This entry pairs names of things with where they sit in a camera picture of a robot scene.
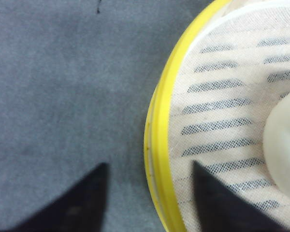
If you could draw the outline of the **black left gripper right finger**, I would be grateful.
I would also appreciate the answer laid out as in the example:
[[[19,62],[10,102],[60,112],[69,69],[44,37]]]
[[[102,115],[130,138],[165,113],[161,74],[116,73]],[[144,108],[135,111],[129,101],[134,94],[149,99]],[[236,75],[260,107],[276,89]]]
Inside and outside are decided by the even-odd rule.
[[[193,193],[203,232],[287,232],[230,191],[197,161],[192,164]]]

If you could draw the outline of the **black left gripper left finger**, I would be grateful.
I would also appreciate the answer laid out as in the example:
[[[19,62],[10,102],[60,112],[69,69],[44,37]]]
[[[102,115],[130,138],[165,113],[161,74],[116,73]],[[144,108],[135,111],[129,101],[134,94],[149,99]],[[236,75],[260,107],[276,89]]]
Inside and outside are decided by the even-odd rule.
[[[10,232],[100,232],[107,206],[109,164],[100,163],[57,200]]]

